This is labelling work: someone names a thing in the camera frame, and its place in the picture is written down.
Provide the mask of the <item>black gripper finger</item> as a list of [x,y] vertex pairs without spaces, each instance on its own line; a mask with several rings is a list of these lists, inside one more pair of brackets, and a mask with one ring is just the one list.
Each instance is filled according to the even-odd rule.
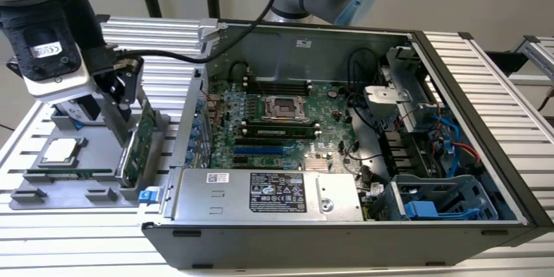
[[93,95],[81,97],[81,108],[91,121],[95,121],[99,116],[99,104]]
[[130,106],[137,101],[143,65],[143,58],[126,58],[117,62],[115,70],[111,72],[110,95],[122,117],[131,116]]

